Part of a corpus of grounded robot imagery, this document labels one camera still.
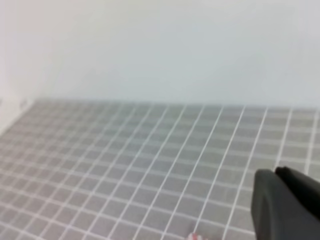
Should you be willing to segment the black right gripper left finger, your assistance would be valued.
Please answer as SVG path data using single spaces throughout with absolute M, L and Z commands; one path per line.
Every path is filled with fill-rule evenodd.
M 251 217 L 258 240 L 318 240 L 320 217 L 310 213 L 275 171 L 254 175 Z

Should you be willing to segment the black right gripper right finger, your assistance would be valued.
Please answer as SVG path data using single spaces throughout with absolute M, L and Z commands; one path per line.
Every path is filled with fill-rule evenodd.
M 320 217 L 320 183 L 289 167 L 277 167 L 275 174 L 287 185 L 297 200 L 316 218 Z

